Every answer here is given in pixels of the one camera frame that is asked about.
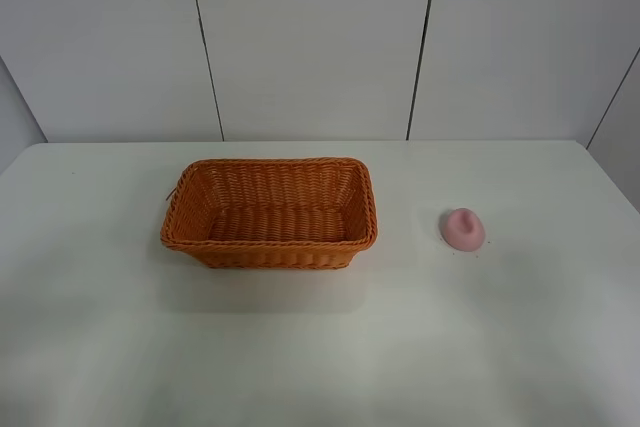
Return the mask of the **pink peach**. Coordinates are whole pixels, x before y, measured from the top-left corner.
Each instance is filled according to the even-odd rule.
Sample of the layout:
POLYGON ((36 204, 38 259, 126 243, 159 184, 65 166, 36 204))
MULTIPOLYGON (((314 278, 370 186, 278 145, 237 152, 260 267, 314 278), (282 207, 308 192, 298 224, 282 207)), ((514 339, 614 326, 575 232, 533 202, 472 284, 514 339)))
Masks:
POLYGON ((467 208, 445 213, 440 221, 440 232, 449 246, 462 252, 475 252, 486 240, 485 228, 480 218, 467 208))

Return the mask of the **orange wicker basket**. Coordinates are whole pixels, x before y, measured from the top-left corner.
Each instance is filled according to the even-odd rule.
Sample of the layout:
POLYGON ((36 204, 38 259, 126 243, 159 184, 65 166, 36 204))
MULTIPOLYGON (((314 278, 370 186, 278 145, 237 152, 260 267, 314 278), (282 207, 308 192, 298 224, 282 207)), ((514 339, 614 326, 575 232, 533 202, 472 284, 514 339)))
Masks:
POLYGON ((213 269, 330 270, 377 233, 369 170, 357 159, 207 159, 182 172, 160 237, 213 269))

